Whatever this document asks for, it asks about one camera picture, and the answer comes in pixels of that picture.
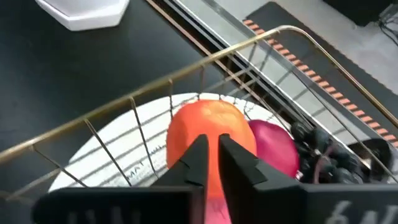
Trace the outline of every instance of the gold wire frame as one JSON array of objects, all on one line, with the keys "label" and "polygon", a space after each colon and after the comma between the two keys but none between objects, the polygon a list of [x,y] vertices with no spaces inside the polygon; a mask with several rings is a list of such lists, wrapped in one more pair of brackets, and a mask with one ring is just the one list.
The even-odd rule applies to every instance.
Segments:
[{"label": "gold wire frame", "polygon": [[[48,141],[49,139],[55,138],[56,136],[62,135],[63,133],[77,127],[84,125],[87,127],[87,130],[91,132],[91,134],[98,140],[98,142],[101,145],[101,148],[107,153],[109,158],[112,160],[113,164],[118,168],[118,171],[120,171],[121,175],[124,177],[126,182],[131,186],[132,184],[130,183],[129,179],[126,177],[125,173],[123,172],[122,168],[120,168],[117,159],[115,159],[112,154],[109,152],[107,148],[107,143],[104,142],[99,135],[97,134],[96,129],[91,123],[91,119],[94,117],[99,116],[102,113],[105,113],[107,111],[113,111],[117,110],[122,105],[129,104],[131,105],[131,109],[134,111],[136,121],[137,121],[137,126],[133,127],[133,129],[138,129],[140,131],[141,137],[142,137],[142,143],[146,149],[147,156],[149,158],[150,166],[152,168],[153,173],[157,176],[156,170],[154,169],[154,165],[152,163],[150,153],[146,144],[146,137],[144,136],[144,132],[142,131],[142,126],[145,125],[148,121],[141,122],[137,113],[137,106],[136,106],[136,98],[147,94],[148,92],[152,91],[157,91],[157,90],[163,90],[165,87],[168,89],[168,95],[169,95],[169,101],[170,101],[170,108],[167,111],[163,111],[157,116],[165,113],[170,113],[171,118],[173,117],[173,109],[180,106],[179,105],[174,105],[173,104],[173,86],[174,83],[179,81],[180,79],[190,76],[190,75],[198,75],[200,77],[200,91],[196,95],[196,98],[200,100],[200,93],[202,92],[210,92],[218,88],[224,88],[226,83],[228,82],[235,82],[235,84],[238,84],[238,87],[235,88],[234,90],[230,91],[226,95],[228,96],[236,96],[237,92],[244,90],[246,91],[246,95],[242,97],[242,100],[245,100],[247,98],[254,98],[259,106],[264,107],[265,109],[269,110],[274,117],[276,117],[282,125],[285,124],[285,122],[282,120],[280,117],[280,111],[275,111],[266,101],[265,98],[268,96],[268,93],[265,95],[259,96],[253,88],[256,86],[258,83],[258,78],[253,78],[250,79],[248,82],[245,82],[245,77],[248,75],[248,72],[251,72],[253,70],[259,70],[261,71],[262,67],[267,63],[267,58],[270,54],[270,52],[267,53],[266,57],[264,58],[263,61],[259,63],[252,63],[251,60],[253,58],[255,50],[258,48],[258,43],[259,41],[264,41],[268,38],[270,38],[273,35],[278,34],[279,32],[283,32],[285,30],[292,30],[296,33],[299,33],[300,35],[306,37],[316,48],[322,52],[325,57],[327,57],[330,62],[335,65],[335,67],[342,72],[342,74],[355,86],[383,115],[386,116],[386,118],[395,126],[398,127],[398,120],[395,118],[380,102],[375,99],[358,81],[356,81],[351,74],[349,74],[320,44],[318,44],[310,35],[308,35],[304,30],[299,29],[294,26],[280,26],[275,29],[269,30],[263,34],[257,35],[253,38],[250,38],[244,42],[241,42],[239,44],[233,45],[228,47],[227,49],[220,50],[219,52],[215,54],[211,54],[208,57],[205,57],[198,62],[189,65],[185,68],[182,68],[176,72],[173,72],[169,75],[166,75],[160,79],[157,79],[153,82],[150,82],[142,87],[140,87],[138,90],[133,91],[132,93],[129,93],[127,95],[124,95],[116,100],[113,100],[106,105],[103,105],[87,114],[84,114],[83,116],[80,116],[79,118],[76,118],[68,123],[65,123],[51,131],[48,131],[44,134],[41,134],[40,136],[37,136],[35,138],[32,138],[28,141],[22,142],[14,147],[11,147],[9,149],[6,149],[3,152],[0,152],[0,165],[7,161],[11,161],[13,159],[18,158],[20,155],[23,153],[26,153],[27,151],[35,152],[37,153],[40,157],[43,159],[49,161],[51,164],[55,166],[55,169],[48,174],[45,174],[38,179],[33,180],[32,182],[29,182],[25,186],[22,186],[19,189],[16,189],[13,192],[6,192],[3,190],[0,190],[0,197],[4,198],[6,201],[11,201],[11,200],[17,200],[21,203],[25,204],[31,204],[33,200],[24,197],[24,194],[28,192],[29,190],[32,190],[33,188],[37,187],[41,183],[45,182],[46,180],[49,180],[51,177],[55,177],[58,175],[60,172],[64,172],[66,175],[71,177],[74,181],[79,183],[83,187],[88,187],[82,180],[79,180],[76,178],[73,174],[68,172],[65,167],[62,167],[59,163],[57,163],[54,159],[52,159],[50,156],[46,155],[44,152],[40,151],[40,149],[37,148],[37,145],[39,143]],[[245,48],[250,48],[250,54],[248,58],[248,65],[246,68],[238,71],[238,72],[232,72],[231,71],[231,64],[232,64],[232,58],[238,54],[240,50],[243,50]],[[221,60],[227,60],[225,64],[221,63]],[[225,77],[219,82],[216,82],[212,84],[212,86],[205,87],[204,86],[204,79],[206,76],[206,68],[208,68],[212,64],[217,64],[219,65],[224,71],[225,71]],[[367,148],[360,140],[359,138],[350,130],[347,125],[345,125],[344,122],[342,122],[338,116],[334,114],[334,112],[329,109],[328,105],[324,104],[322,100],[319,99],[319,97],[314,94],[313,90],[308,87],[305,82],[302,81],[302,83],[307,87],[308,91],[311,92],[319,101],[322,103],[322,105],[341,123],[341,125],[352,135],[354,138],[360,143],[360,145],[370,153],[370,155],[378,162],[380,163],[381,167],[398,183],[398,180],[392,175],[391,171],[388,170],[387,167],[385,167],[381,161],[372,153],[372,151]]]}]

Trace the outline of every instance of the gray floor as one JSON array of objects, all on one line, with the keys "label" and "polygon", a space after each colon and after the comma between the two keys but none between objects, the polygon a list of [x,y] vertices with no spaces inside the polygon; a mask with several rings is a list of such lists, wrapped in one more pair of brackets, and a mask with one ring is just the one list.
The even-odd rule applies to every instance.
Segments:
[{"label": "gray floor", "polygon": [[[215,0],[244,19],[270,0]],[[357,27],[322,0],[274,0],[354,63],[398,94],[398,47],[375,24]]]}]

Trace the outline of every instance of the black mat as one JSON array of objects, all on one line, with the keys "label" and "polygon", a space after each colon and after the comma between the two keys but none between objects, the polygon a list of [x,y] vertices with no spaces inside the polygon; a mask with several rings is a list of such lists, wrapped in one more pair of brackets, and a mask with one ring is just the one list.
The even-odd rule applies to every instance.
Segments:
[{"label": "black mat", "polygon": [[[328,42],[311,31],[302,22],[287,12],[275,2],[269,2],[254,11],[247,19],[258,24],[261,29],[269,30],[281,25],[292,25],[308,32],[322,47],[339,61],[373,96],[375,96],[392,114],[398,116],[398,96],[379,83],[370,74],[359,68],[350,59],[337,51]],[[354,86],[326,59],[317,52],[312,44],[304,37],[291,31],[281,32],[276,38],[286,49],[296,55],[304,64],[318,73],[322,78],[335,87],[345,97],[356,104],[359,109],[377,121],[390,133],[397,135],[396,128],[385,118]]]}]

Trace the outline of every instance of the striped tape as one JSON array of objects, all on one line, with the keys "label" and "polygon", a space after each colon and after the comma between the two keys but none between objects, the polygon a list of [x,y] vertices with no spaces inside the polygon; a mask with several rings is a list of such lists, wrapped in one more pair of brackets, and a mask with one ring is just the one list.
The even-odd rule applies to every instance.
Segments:
[{"label": "striped tape", "polygon": [[[261,29],[252,20],[244,20],[243,23],[247,25],[251,30],[253,30],[257,35],[262,34],[265,30]],[[282,44],[278,43],[275,39],[267,39],[268,44],[270,44],[276,51],[282,54],[287,60],[291,61],[299,70],[306,74],[311,80],[322,87],[326,92],[328,92],[334,99],[336,99],[340,104],[342,104],[347,110],[351,111],[356,117],[358,117],[362,122],[367,124],[371,129],[375,130],[380,136],[382,136],[386,141],[391,142],[394,147],[398,147],[398,139],[389,133],[388,130],[381,127],[378,122],[376,122],[372,117],[368,116],[363,110],[359,109],[354,103],[352,103],[347,97],[340,93],[335,87],[331,86],[326,80],[324,80],[315,71],[311,70],[308,65],[305,65],[301,60],[296,58],[295,55],[291,54],[288,49],[286,49]]]}]

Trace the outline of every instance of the orange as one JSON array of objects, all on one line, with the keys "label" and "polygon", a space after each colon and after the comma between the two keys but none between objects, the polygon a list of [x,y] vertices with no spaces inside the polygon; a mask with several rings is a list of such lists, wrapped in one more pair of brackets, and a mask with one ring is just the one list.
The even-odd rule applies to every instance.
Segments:
[{"label": "orange", "polygon": [[208,197],[223,197],[218,172],[218,136],[228,133],[232,139],[256,155],[256,140],[244,115],[231,103],[200,100],[184,105],[173,117],[167,131],[167,166],[184,154],[199,134],[209,141]]}]

